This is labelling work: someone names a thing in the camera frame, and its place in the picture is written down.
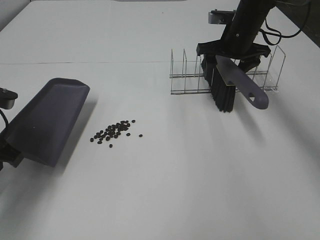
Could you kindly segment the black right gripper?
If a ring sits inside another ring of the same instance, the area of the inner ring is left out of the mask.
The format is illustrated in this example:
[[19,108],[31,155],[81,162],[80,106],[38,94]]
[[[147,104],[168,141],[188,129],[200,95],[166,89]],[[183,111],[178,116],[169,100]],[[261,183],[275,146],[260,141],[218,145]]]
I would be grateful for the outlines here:
[[267,45],[252,43],[248,49],[227,46],[222,40],[198,43],[196,54],[203,55],[201,68],[207,82],[212,80],[214,68],[217,65],[216,56],[240,60],[237,65],[245,74],[261,63],[261,57],[267,58],[271,49]]

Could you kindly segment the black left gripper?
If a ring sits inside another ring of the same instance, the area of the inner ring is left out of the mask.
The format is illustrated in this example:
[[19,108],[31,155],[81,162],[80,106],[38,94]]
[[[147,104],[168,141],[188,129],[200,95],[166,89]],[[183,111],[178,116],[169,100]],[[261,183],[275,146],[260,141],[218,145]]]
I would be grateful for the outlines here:
[[24,159],[23,154],[12,147],[5,139],[6,130],[0,133],[0,170],[4,168],[4,163],[17,168]]

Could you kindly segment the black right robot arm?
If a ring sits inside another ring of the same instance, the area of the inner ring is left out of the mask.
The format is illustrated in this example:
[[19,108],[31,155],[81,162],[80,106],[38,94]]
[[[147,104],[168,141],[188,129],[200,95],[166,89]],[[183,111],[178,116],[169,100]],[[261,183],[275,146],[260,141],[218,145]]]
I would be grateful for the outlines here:
[[273,0],[241,0],[236,10],[215,9],[208,13],[209,24],[225,25],[225,28],[219,40],[197,44],[197,55],[203,55],[201,67],[205,80],[212,79],[216,55],[239,60],[238,67],[245,73],[261,63],[261,56],[269,56],[270,48],[254,40],[274,6]]

